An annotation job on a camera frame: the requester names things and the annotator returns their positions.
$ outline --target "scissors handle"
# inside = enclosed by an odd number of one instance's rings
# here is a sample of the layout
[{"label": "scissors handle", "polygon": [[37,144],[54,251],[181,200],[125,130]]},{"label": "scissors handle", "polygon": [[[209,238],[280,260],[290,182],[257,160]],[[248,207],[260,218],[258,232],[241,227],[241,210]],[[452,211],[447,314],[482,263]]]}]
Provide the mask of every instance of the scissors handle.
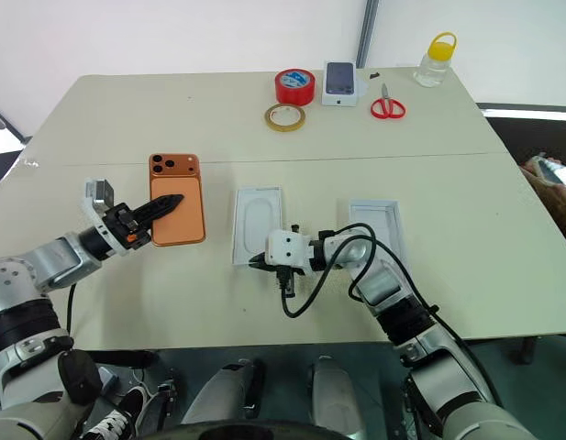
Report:
[{"label": "scissors handle", "polygon": [[[380,112],[376,111],[377,105],[381,107]],[[405,106],[393,98],[379,98],[371,105],[371,114],[378,119],[400,119],[405,113]]]}]

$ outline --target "black cable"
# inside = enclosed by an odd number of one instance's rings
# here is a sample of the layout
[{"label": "black cable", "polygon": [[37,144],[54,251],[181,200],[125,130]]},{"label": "black cable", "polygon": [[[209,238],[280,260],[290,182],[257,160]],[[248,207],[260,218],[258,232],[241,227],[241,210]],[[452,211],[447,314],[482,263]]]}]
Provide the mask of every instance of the black cable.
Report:
[{"label": "black cable", "polygon": [[158,423],[156,423],[156,432],[159,433],[164,429],[164,423],[166,422],[166,412],[169,405],[169,399],[165,398],[161,405],[161,414],[158,418]]},{"label": "black cable", "polygon": [[69,290],[69,299],[66,303],[66,333],[71,335],[71,323],[72,323],[72,300],[74,299],[74,290],[77,287],[77,283],[75,282],[71,289]]},{"label": "black cable", "polygon": [[323,284],[326,282],[327,275],[329,274],[329,272],[335,266],[336,259],[338,259],[339,253],[343,250],[343,248],[345,248],[348,245],[348,243],[350,243],[354,240],[361,239],[361,238],[366,238],[366,239],[372,240],[369,236],[365,236],[365,235],[349,236],[348,238],[346,238],[346,240],[342,241],[339,244],[338,248],[333,253],[331,258],[329,259],[329,262],[327,263],[326,268],[324,269],[323,273],[321,274],[321,277],[319,277],[319,281],[317,282],[316,287],[313,289],[313,291],[311,292],[311,294],[307,298],[307,301],[305,301],[305,303],[296,312],[291,312],[289,310],[289,307],[286,303],[286,293],[285,293],[284,289],[281,289],[281,298],[282,298],[282,302],[283,302],[284,314],[286,314],[289,318],[297,318],[297,317],[301,316],[309,308],[309,306],[313,303],[313,301],[316,299],[317,295],[319,294],[319,291],[323,287]]},{"label": "black cable", "polygon": [[[336,234],[340,234],[344,231],[347,231],[349,229],[352,229],[354,227],[363,227],[365,229],[368,230],[368,232],[371,235],[371,238],[376,241],[376,234],[374,234],[374,229],[372,229],[369,225],[366,225],[365,223],[354,223],[353,225],[347,225],[346,227],[342,227],[339,231],[336,231]],[[358,283],[360,282],[360,280],[362,279],[362,277],[364,275],[366,275],[366,272],[368,272],[368,269],[371,268],[372,263],[374,262],[374,256],[376,255],[376,246],[372,246],[371,248],[371,254],[368,256],[368,260],[366,260],[366,264],[364,265],[364,268],[362,269],[362,271],[358,274],[358,276],[354,279],[354,281],[352,282],[352,284],[348,287],[348,296],[354,300],[357,301],[359,303],[363,303],[362,298],[360,298],[359,296],[356,296],[354,294],[354,289],[356,288],[356,286],[358,285]]]},{"label": "black cable", "polygon": [[99,399],[103,400],[108,405],[110,405],[114,410],[116,410],[118,413],[120,413],[121,415],[126,417],[126,419],[128,420],[128,425],[129,425],[129,437],[128,437],[128,439],[135,437],[136,436],[136,425],[134,424],[134,421],[132,420],[132,416],[129,414],[129,412],[119,408],[119,406],[117,406],[115,403],[113,403],[110,399],[107,399],[106,396],[99,396]]},{"label": "black cable", "polygon": [[[369,237],[365,237],[365,240],[372,240]],[[394,262],[396,263],[396,265],[399,267],[399,269],[403,272],[403,274],[405,275],[405,279],[407,280],[407,282],[409,283],[409,286],[411,287],[411,290],[413,291],[413,293],[416,295],[417,299],[419,300],[419,302],[421,303],[421,305],[423,305],[423,307],[429,312],[429,314],[431,315],[431,317],[433,317],[438,323],[441,324],[442,327],[444,327],[446,329],[446,331],[454,338],[454,340],[456,341],[456,343],[466,352],[466,354],[468,355],[468,357],[472,360],[472,362],[474,363],[474,365],[476,366],[476,368],[481,372],[481,374],[484,377],[484,381],[486,382],[486,385],[488,386],[489,390],[491,391],[491,394],[493,394],[493,399],[494,402],[500,406],[503,407],[503,402],[501,401],[501,396],[499,395],[498,391],[496,390],[496,388],[494,387],[493,381],[491,380],[491,377],[489,376],[488,372],[486,371],[486,368],[484,367],[483,363],[476,357],[476,355],[472,352],[471,348],[468,346],[468,344],[466,343],[466,341],[464,341],[460,335],[458,335],[453,328],[451,328],[448,323],[446,323],[440,316],[438,316],[437,313],[437,308],[436,307],[431,307],[427,301],[425,300],[425,298],[421,295],[421,293],[419,293],[419,290],[417,289],[417,286],[415,285],[415,283],[413,282],[413,280],[411,279],[411,275],[409,275],[409,272],[407,271],[407,269],[405,269],[405,266],[403,265],[403,263],[401,262],[401,260],[393,253],[393,251],[388,248],[384,243],[382,243],[379,240],[375,240],[376,244],[378,246],[380,246],[387,254],[389,254],[391,256],[391,258],[394,260]]]},{"label": "black cable", "polygon": [[[364,239],[364,240],[368,240],[372,243],[376,243],[377,246],[380,246],[387,254],[389,254],[389,256],[393,259],[393,261],[396,263],[396,265],[399,267],[399,269],[403,272],[405,279],[407,280],[409,286],[411,287],[411,290],[413,291],[413,293],[415,294],[415,296],[417,297],[417,299],[419,300],[419,302],[421,303],[421,305],[427,310],[427,312],[442,326],[446,329],[446,331],[454,338],[454,340],[456,341],[456,343],[461,347],[462,350],[464,350],[466,352],[466,354],[468,355],[468,357],[471,359],[471,361],[474,363],[474,365],[476,366],[476,368],[480,371],[480,373],[483,375],[484,377],[484,381],[486,382],[487,387],[489,388],[491,394],[493,394],[493,399],[494,402],[500,406],[503,407],[503,402],[501,401],[501,397],[498,393],[498,391],[496,390],[496,388],[494,387],[493,381],[491,379],[491,377],[489,376],[488,372],[486,371],[486,368],[484,367],[483,363],[480,361],[480,359],[478,359],[476,357],[476,355],[472,352],[471,348],[468,346],[468,344],[460,337],[460,335],[458,335],[453,328],[451,328],[440,316],[438,316],[437,313],[437,307],[432,307],[430,306],[427,301],[425,300],[425,298],[421,295],[421,293],[419,292],[419,289],[417,288],[417,286],[415,285],[415,283],[413,282],[413,279],[411,278],[411,275],[409,275],[409,271],[405,268],[405,266],[403,265],[403,262],[401,262],[401,259],[399,259],[394,253],[393,251],[388,248],[383,242],[381,242],[380,240],[376,239],[376,236],[374,235],[374,231],[372,230],[372,228],[369,225],[366,224],[354,224],[354,225],[348,225],[342,229],[340,229],[339,231],[336,232],[336,234],[339,234],[340,232],[346,231],[348,229],[352,229],[353,227],[357,227],[357,226],[361,226],[361,227],[365,227],[366,229],[368,229],[371,232],[372,236],[365,236],[365,235],[358,235],[358,236],[350,236],[348,238],[346,238],[345,241],[343,241],[338,248],[336,249],[336,251],[333,253],[333,255],[331,256],[331,259],[329,260],[329,262],[327,263],[326,268],[323,271],[323,274],[321,275],[321,277],[319,278],[319,281],[317,282],[316,287],[313,289],[313,291],[311,292],[311,294],[309,295],[309,297],[307,298],[307,301],[305,301],[305,303],[299,308],[299,310],[297,310],[296,312],[291,312],[287,306],[286,303],[286,295],[284,290],[282,290],[282,303],[283,303],[283,311],[284,314],[286,314],[288,317],[290,318],[296,318],[298,316],[300,316],[301,314],[303,314],[308,308],[309,306],[313,303],[313,301],[316,299],[317,295],[319,294],[319,291],[321,290],[321,288],[323,287],[323,284],[326,282],[327,279],[327,275],[329,274],[329,272],[333,269],[333,267],[336,264],[336,259],[338,259],[338,255],[341,252],[341,250],[348,245],[349,242],[357,240],[357,239]],[[373,252],[371,251],[371,255],[372,257],[369,256],[368,261],[366,262],[366,265],[364,266],[364,269],[359,273],[358,277],[352,282],[352,284],[350,285],[350,288],[353,289],[356,284],[358,283],[358,281],[360,281],[360,279],[366,274],[366,271],[370,268],[372,262],[373,262]],[[357,301],[361,301],[360,298],[356,298],[355,296],[350,296],[350,298],[352,299],[356,299]]]}]

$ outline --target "orange smartphone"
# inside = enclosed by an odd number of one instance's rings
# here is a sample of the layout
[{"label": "orange smartphone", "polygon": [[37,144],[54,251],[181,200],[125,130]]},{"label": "orange smartphone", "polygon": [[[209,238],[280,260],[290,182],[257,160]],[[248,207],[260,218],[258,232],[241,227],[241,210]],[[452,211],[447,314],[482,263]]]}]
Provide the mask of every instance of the orange smartphone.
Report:
[{"label": "orange smartphone", "polygon": [[186,245],[205,240],[201,197],[201,170],[195,154],[152,154],[150,199],[165,194],[182,194],[184,199],[170,214],[152,222],[156,246]]}]

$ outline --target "person's foot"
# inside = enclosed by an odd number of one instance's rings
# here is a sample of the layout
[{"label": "person's foot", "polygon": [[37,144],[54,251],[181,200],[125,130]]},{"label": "person's foot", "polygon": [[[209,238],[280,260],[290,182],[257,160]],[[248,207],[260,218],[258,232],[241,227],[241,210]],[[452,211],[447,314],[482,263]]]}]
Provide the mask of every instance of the person's foot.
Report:
[{"label": "person's foot", "polygon": [[[135,423],[148,401],[148,393],[143,387],[134,387],[117,405],[131,415]],[[81,437],[83,440],[126,440],[131,436],[129,422],[119,411],[110,412],[101,422]]]}]

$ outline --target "red scissors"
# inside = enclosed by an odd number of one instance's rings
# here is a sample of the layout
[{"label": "red scissors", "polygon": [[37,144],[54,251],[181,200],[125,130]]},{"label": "red scissors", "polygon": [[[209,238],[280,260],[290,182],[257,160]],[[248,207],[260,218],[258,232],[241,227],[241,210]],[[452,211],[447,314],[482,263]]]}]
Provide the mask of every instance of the red scissors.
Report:
[{"label": "red scissors", "polygon": [[[383,97],[374,101],[371,105],[371,113],[374,117],[379,119],[400,119],[405,116],[406,109],[405,106],[399,103],[396,99],[389,96],[389,91],[386,88],[386,84],[383,83]],[[381,107],[381,111],[377,112],[374,107]]]}]

